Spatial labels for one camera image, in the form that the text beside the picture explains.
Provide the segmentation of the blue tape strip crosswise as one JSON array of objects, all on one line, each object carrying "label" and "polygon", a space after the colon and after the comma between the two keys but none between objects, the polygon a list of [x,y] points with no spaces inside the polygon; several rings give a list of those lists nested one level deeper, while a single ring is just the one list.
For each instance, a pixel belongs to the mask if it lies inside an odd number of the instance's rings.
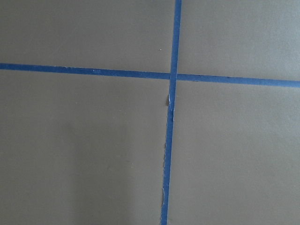
[{"label": "blue tape strip crosswise", "polygon": [[[65,73],[65,74],[80,74],[80,75],[105,75],[105,76],[151,78],[151,79],[164,79],[164,80],[168,80],[171,77],[169,73],[160,73],[160,72],[110,70],[110,69],[81,68],[81,67],[58,67],[58,66],[43,66],[43,65],[11,64],[11,63],[1,63],[0,68],[3,70]],[[293,87],[293,88],[300,87],[299,81],[289,81],[289,80],[228,77],[228,76],[213,76],[213,75],[188,75],[188,74],[177,74],[176,77],[177,80],[179,81],[232,83],[232,84],[248,84],[248,85],[261,85],[261,86]]]}]

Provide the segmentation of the blue tape strip lengthwise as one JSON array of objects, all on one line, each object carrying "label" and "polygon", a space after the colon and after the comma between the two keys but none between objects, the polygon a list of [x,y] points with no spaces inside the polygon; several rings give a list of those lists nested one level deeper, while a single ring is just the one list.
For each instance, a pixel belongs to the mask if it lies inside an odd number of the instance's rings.
[{"label": "blue tape strip lengthwise", "polygon": [[178,70],[179,40],[180,40],[181,6],[182,6],[181,0],[175,1],[171,67],[170,67],[170,75],[169,75],[168,111],[167,111],[166,136],[165,136],[165,158],[164,158],[163,186],[162,186],[163,198],[162,198],[161,215],[160,215],[161,225],[166,225],[168,220],[173,124],[174,124],[174,109],[175,109],[175,98],[176,98],[176,83],[177,83],[177,70]]}]

